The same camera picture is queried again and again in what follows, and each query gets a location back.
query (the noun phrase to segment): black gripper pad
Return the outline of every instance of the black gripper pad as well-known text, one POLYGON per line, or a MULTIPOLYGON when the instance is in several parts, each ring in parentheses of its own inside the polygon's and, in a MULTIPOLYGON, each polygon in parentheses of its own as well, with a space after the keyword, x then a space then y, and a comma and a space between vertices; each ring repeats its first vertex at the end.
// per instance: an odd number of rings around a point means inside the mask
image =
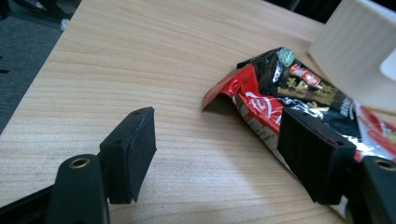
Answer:
POLYGON ((100 144, 98 156, 103 171, 109 172, 105 181, 110 183, 105 185, 110 203, 137 201, 156 150, 152 107, 129 114, 100 144))
POLYGON ((345 168, 356 147, 302 111, 284 108, 278 148, 314 202, 339 204, 345 168))

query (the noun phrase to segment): table surface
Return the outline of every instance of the table surface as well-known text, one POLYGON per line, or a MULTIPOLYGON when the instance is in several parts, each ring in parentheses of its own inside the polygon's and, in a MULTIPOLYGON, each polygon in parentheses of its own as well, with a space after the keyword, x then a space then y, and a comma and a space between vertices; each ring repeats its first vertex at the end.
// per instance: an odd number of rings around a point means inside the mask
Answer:
POLYGON ((155 108, 157 153, 113 223, 343 223, 312 203, 239 118, 205 93, 245 59, 307 49, 323 24, 263 1, 84 0, 0 139, 0 205, 96 154, 131 111, 155 108))

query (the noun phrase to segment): black snack bag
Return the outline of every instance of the black snack bag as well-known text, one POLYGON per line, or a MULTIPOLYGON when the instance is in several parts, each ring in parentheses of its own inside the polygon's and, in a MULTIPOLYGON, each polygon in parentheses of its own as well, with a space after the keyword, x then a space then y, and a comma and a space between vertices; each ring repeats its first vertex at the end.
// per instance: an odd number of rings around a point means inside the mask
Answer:
POLYGON ((239 63, 253 64, 262 95, 272 95, 292 107, 322 119, 341 135, 361 139, 353 102, 332 84, 294 58, 290 49, 272 49, 239 63))
POLYGON ((320 106, 329 106, 349 116, 352 101, 332 84, 313 73, 294 58, 291 50, 278 48, 239 63, 241 68, 254 64, 262 95, 289 96, 320 106))

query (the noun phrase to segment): green logo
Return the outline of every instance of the green logo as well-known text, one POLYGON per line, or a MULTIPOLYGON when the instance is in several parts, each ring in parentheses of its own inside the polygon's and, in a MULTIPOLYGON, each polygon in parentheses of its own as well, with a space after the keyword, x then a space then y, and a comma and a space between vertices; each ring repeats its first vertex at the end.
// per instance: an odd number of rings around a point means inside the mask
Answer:
POLYGON ((290 49, 282 48, 276 54, 280 61, 285 64, 285 67, 291 66, 294 61, 294 53, 290 49))

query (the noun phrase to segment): gray carpet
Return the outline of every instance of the gray carpet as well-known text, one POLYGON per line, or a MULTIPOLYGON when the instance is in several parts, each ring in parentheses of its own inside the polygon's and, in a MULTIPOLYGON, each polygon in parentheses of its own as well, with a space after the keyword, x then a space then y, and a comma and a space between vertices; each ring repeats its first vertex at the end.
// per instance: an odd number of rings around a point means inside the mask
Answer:
POLYGON ((9 3, 14 14, 0 21, 0 69, 9 71, 0 73, 0 133, 62 34, 60 24, 9 3))

